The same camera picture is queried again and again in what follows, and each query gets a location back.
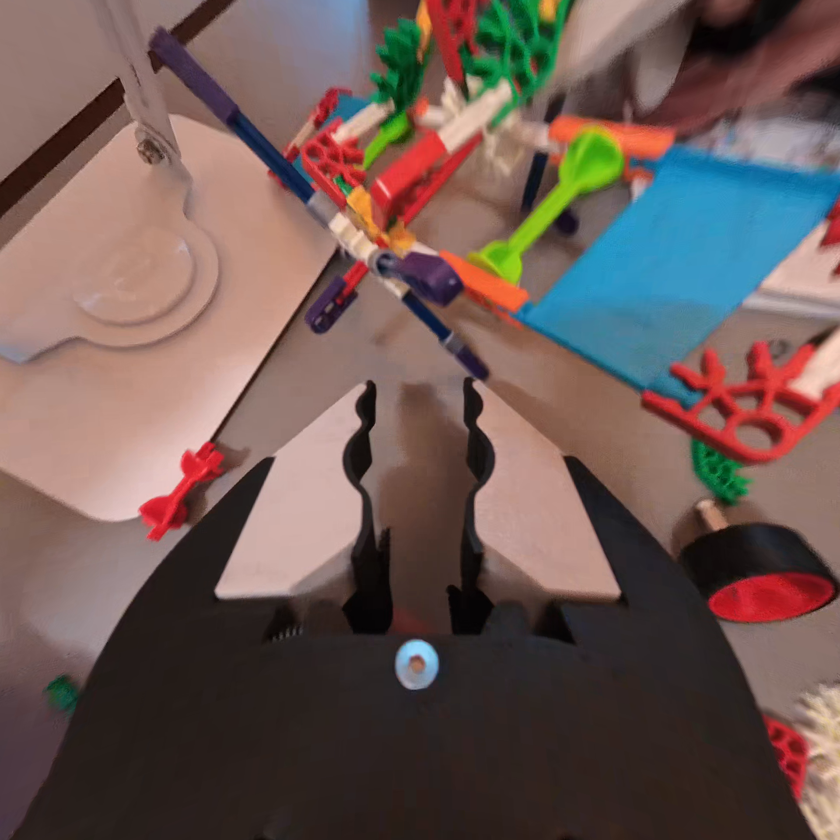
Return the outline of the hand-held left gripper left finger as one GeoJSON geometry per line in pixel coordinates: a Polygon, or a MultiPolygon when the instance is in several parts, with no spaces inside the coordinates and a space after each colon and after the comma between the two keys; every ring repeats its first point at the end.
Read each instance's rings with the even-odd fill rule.
{"type": "Polygon", "coordinates": [[[331,602],[358,634],[392,626],[391,530],[363,478],[373,463],[377,388],[351,388],[273,455],[215,595],[331,602]]]}

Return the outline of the green fan connector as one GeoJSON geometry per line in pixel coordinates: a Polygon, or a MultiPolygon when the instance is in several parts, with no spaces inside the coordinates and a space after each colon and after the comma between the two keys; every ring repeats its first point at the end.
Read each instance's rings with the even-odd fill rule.
{"type": "Polygon", "coordinates": [[[695,476],[715,499],[731,506],[747,497],[751,479],[742,475],[738,462],[694,438],[689,451],[695,476]]]}

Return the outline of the white document stand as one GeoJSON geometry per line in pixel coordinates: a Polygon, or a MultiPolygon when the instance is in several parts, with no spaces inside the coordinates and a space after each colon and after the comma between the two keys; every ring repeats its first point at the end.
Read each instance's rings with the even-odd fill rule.
{"type": "Polygon", "coordinates": [[[234,135],[170,117],[130,2],[94,2],[133,123],[2,248],[2,472],[135,518],[223,424],[335,245],[234,135]]]}

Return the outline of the white instruction booklet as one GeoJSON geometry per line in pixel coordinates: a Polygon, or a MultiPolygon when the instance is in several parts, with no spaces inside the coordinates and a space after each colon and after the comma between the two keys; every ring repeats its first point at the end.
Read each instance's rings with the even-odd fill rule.
{"type": "MultiPolygon", "coordinates": [[[[719,156],[839,173],[838,104],[820,98],[784,101],[720,120],[692,143],[719,156]]],[[[802,317],[838,318],[838,204],[744,302],[745,307],[802,317]]]]}

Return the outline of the colourful construction toy model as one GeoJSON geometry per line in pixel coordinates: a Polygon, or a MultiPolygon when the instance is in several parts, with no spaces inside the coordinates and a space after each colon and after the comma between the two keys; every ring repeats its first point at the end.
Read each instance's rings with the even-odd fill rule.
{"type": "Polygon", "coordinates": [[[803,244],[838,246],[838,175],[728,161],[672,130],[560,115],[519,119],[571,46],[570,2],[421,2],[385,31],[387,68],[349,121],[332,90],[284,153],[179,41],[161,63],[269,167],[354,260],[310,307],[329,330],[378,277],[477,379],[486,366],[426,307],[466,293],[639,391],[651,413],[740,464],[771,463],[838,410],[838,335],[787,362],[755,343],[742,382],[713,350],[682,359],[803,244]],[[507,239],[467,259],[406,227],[482,144],[555,153],[559,182],[507,239]]]}

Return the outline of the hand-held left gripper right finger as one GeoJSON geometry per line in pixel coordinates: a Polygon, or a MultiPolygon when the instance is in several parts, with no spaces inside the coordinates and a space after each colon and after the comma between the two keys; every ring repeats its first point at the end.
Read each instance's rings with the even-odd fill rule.
{"type": "Polygon", "coordinates": [[[448,588],[455,634],[479,634],[493,609],[519,605],[531,627],[562,603],[613,605],[613,569],[562,449],[471,377],[463,384],[466,463],[459,582],[448,588]]]}

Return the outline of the red fan connector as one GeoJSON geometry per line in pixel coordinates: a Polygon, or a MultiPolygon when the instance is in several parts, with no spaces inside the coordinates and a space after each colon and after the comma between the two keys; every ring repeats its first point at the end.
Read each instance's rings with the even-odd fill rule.
{"type": "Polygon", "coordinates": [[[809,759],[806,740],[797,730],[782,721],[766,714],[762,714],[762,717],[780,770],[791,787],[794,799],[799,802],[809,759]]]}

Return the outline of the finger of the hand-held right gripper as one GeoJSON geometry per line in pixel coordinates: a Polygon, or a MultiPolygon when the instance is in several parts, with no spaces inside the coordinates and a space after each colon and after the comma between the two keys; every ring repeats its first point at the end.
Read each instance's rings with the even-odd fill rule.
{"type": "Polygon", "coordinates": [[[548,85],[560,114],[655,111],[676,82],[696,20],[696,2],[573,2],[548,85]]]}

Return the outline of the red double-ended connector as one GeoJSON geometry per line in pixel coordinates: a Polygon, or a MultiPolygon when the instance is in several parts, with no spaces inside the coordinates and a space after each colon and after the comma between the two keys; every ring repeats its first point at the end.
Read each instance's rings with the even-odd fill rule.
{"type": "Polygon", "coordinates": [[[224,473],[224,455],[215,443],[205,442],[198,449],[187,449],[182,454],[179,469],[180,478],[169,493],[151,498],[139,508],[149,541],[159,542],[168,532],[185,524],[187,498],[195,488],[214,482],[224,473]]]}

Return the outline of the white snowflake connector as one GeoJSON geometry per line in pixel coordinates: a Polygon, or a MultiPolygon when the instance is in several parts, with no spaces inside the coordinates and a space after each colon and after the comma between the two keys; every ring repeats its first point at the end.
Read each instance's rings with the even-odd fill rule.
{"type": "Polygon", "coordinates": [[[804,693],[794,722],[807,747],[801,811],[815,838],[838,839],[839,683],[804,693]]]}

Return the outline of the person's right hand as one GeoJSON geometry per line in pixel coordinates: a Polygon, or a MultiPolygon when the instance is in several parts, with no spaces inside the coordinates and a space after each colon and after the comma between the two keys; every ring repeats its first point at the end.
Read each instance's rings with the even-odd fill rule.
{"type": "Polygon", "coordinates": [[[677,134],[698,132],[744,109],[782,99],[814,77],[838,70],[839,2],[804,1],[740,57],[701,58],[644,121],[677,134]]]}

